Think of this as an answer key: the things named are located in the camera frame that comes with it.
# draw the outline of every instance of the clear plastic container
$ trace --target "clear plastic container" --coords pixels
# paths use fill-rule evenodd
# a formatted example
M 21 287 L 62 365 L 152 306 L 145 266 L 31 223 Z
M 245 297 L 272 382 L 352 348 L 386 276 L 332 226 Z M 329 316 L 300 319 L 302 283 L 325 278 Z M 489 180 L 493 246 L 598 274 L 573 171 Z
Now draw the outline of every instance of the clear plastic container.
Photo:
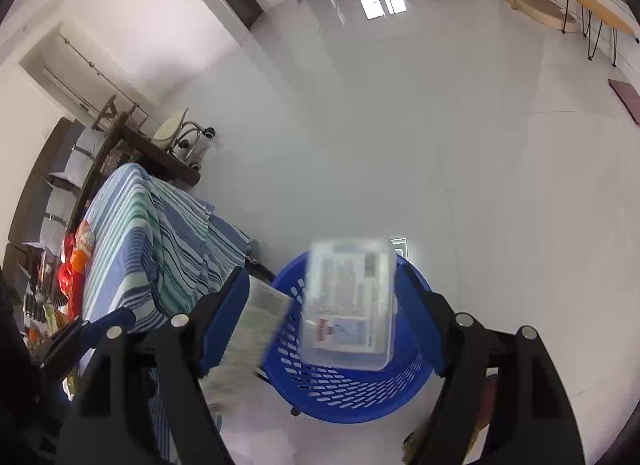
M 300 356 L 309 364 L 379 371 L 393 357 L 396 252 L 388 241 L 311 246 Z

